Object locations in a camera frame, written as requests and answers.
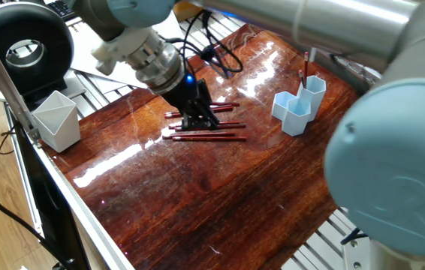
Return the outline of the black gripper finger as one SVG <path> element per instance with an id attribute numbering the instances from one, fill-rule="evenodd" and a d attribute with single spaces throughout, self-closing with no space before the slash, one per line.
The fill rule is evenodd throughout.
<path id="1" fill-rule="evenodd" d="M 199 113 L 202 119 L 209 123 L 209 126 L 211 128 L 217 128 L 219 126 L 219 120 L 217 119 L 216 115 L 214 114 L 213 110 L 209 105 L 200 104 Z"/>
<path id="2" fill-rule="evenodd" d="M 181 113 L 182 120 L 180 123 L 180 128 L 184 131 L 191 131 L 194 128 L 201 127 L 201 118 L 196 115 L 189 115 L 186 112 Z"/>

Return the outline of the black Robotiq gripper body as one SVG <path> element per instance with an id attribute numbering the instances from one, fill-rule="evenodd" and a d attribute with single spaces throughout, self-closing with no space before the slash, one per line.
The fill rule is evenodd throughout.
<path id="1" fill-rule="evenodd" d="M 167 102 L 182 114 L 206 115 L 212 98 L 204 79 L 197 80 L 187 73 L 182 80 L 167 92 Z"/>

